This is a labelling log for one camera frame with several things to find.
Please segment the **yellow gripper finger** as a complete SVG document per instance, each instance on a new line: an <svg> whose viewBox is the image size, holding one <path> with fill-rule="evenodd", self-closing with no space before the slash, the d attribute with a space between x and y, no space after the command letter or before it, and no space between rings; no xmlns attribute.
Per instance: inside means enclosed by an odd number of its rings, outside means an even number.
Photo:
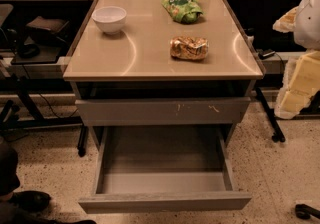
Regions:
<svg viewBox="0 0 320 224"><path fill-rule="evenodd" d="M310 105L319 90L320 52L307 51L298 59L290 59L276 99L275 115L281 119L292 119Z"/></svg>
<svg viewBox="0 0 320 224"><path fill-rule="evenodd" d="M273 24L273 29L281 33L293 32L295 29L296 13L297 7L289 10Z"/></svg>

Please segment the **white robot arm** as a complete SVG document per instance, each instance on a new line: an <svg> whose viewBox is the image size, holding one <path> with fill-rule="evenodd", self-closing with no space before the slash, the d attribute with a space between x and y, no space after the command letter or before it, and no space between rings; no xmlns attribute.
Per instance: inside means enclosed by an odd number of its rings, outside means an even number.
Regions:
<svg viewBox="0 0 320 224"><path fill-rule="evenodd" d="M311 103L320 91L320 0L302 0L273 24L278 32L292 32L294 42L306 49L285 67L275 115L292 119Z"/></svg>

